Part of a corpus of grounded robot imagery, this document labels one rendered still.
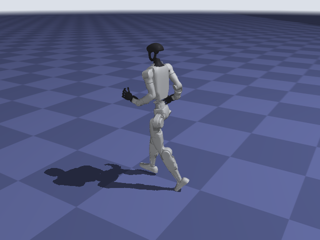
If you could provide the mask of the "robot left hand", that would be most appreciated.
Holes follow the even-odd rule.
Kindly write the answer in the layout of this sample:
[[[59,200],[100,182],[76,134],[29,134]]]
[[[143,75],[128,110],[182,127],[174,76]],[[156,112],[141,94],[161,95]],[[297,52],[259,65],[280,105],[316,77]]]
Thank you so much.
[[[124,90],[122,91],[122,98],[126,99],[126,100],[130,100],[130,102],[132,102],[132,99],[135,98],[135,99],[138,99],[136,96],[132,95],[130,93],[130,90],[129,90],[129,87],[127,88],[128,91],[126,91],[126,88],[124,88]]]

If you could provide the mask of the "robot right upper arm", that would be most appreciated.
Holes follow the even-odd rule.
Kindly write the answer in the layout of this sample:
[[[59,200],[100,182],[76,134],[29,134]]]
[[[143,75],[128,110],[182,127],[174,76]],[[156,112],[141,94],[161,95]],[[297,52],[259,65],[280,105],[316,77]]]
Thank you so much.
[[[169,72],[169,78],[170,80],[173,82],[173,89],[175,91],[178,91],[180,89],[182,89],[182,84],[180,83],[180,81],[178,80],[177,75],[175,74],[173,67],[171,64],[166,63],[167,67],[168,67],[168,72]]]

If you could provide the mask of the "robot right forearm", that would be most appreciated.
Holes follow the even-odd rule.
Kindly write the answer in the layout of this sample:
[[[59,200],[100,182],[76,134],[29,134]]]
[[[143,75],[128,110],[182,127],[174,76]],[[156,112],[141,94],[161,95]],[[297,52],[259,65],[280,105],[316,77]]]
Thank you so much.
[[[171,96],[171,98],[172,98],[173,100],[178,100],[178,99],[180,99],[180,98],[181,98],[181,93],[182,93],[182,91],[183,91],[183,87],[182,87],[181,89],[179,89],[179,90],[174,90],[174,95]]]

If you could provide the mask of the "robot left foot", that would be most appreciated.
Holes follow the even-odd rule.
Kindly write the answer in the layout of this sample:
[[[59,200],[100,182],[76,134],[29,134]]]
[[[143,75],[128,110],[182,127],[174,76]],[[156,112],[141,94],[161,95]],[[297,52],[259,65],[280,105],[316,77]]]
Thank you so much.
[[[189,181],[190,181],[190,180],[189,180],[188,178],[183,177],[183,178],[181,179],[181,181],[176,184],[174,190],[175,190],[175,191],[180,190],[180,189],[181,189],[183,186],[185,186]]]

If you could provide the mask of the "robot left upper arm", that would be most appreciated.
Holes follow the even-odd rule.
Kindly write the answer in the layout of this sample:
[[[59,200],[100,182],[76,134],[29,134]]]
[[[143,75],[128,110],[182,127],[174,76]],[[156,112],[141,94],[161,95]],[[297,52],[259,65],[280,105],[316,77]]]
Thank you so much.
[[[154,83],[153,83],[153,69],[149,68],[147,70],[144,70],[142,72],[142,78],[145,82],[146,88],[149,91],[148,94],[152,95],[152,100],[154,100],[156,98],[156,92],[155,92],[155,87],[154,87]]]

